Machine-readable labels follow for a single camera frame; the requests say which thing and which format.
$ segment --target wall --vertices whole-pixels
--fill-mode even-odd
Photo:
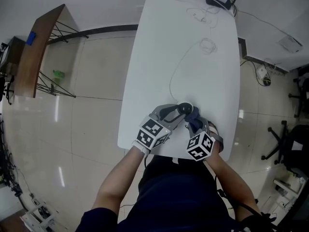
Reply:
[[[237,0],[237,7],[267,21],[292,35],[304,46],[303,50],[291,54],[277,41],[285,35],[270,25],[239,13],[237,30],[239,37],[246,39],[247,54],[273,63],[289,71],[309,64],[309,0]]]
[[[36,18],[65,3],[80,30],[137,24],[145,0],[0,0],[0,42],[27,39]]]
[[[0,221],[21,210],[23,207],[9,187],[0,187]]]

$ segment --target white box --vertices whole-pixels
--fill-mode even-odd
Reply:
[[[203,160],[211,155],[215,141],[213,137],[203,131],[190,139],[186,152],[195,161]]]
[[[140,124],[140,130],[136,139],[147,149],[152,149],[163,144],[169,137],[169,134],[169,129],[146,116]]]

